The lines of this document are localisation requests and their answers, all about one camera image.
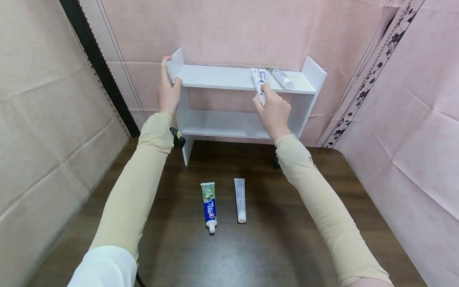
pink fabric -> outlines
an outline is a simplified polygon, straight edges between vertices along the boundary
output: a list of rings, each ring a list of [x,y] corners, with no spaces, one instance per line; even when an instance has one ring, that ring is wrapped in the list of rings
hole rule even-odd
[[[334,148],[426,283],[459,286],[459,4],[407,2],[419,11]]]
[[[139,108],[157,109],[158,62],[178,47],[184,49],[186,63],[228,67],[276,65],[299,71],[311,56],[328,73],[301,138],[313,146],[374,34],[387,23],[387,11],[395,11],[388,7],[398,7],[402,0],[101,2],[139,95],[141,107],[126,99],[136,113]],[[253,112],[252,97],[247,92],[194,89],[190,104]]]

right hand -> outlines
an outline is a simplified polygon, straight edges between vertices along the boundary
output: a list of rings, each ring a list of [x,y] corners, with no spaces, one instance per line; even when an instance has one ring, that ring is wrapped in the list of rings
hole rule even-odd
[[[258,94],[253,98],[253,104],[257,110],[260,121],[273,141],[278,138],[291,134],[287,127],[288,116],[290,115],[291,106],[277,93],[271,90],[269,83],[264,83],[262,90],[266,97],[264,107],[258,99]]]

white toothpaste cap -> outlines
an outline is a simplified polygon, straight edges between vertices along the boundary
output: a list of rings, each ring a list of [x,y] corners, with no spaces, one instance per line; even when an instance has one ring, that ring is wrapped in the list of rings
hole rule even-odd
[[[239,223],[245,223],[246,222],[246,213],[245,212],[239,212],[237,214],[237,222],[239,222]]]
[[[215,223],[209,223],[209,233],[215,233]]]
[[[286,90],[291,90],[291,89],[293,89],[293,82],[292,82],[292,80],[290,80],[289,78],[285,78],[285,79],[282,81],[282,86],[283,86]]]

dark wooden tabletop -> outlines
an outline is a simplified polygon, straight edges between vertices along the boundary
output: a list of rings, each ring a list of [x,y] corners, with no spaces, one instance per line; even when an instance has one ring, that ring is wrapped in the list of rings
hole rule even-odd
[[[28,286],[67,285],[136,143],[126,145]],[[345,158],[332,149],[309,150],[395,286],[426,286]],[[298,192],[269,163],[273,155],[270,145],[195,141],[186,167],[181,151],[172,151],[139,245],[138,271],[147,286],[339,286]],[[245,224],[237,223],[233,178],[246,179]],[[216,186],[214,235],[205,226],[200,187],[210,181]]]

toothpaste tube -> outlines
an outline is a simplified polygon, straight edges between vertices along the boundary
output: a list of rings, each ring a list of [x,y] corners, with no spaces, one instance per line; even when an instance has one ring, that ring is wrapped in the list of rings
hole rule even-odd
[[[260,100],[261,105],[264,107],[264,104],[266,103],[266,98],[264,96],[264,92],[261,89],[261,86],[263,86],[263,84],[267,82],[265,74],[266,70],[251,68],[250,71],[252,73],[253,85],[255,86],[255,90],[257,90],[258,93],[258,99]]]
[[[236,191],[237,222],[246,222],[246,179],[235,178],[234,188]]]
[[[217,214],[215,213],[215,182],[201,183],[202,199],[204,200],[204,214],[206,226],[210,233],[215,233]]]
[[[267,67],[266,69],[271,72],[274,78],[279,82],[281,86],[284,87],[284,89],[293,89],[292,80],[290,80],[290,78],[284,72],[275,67]]]

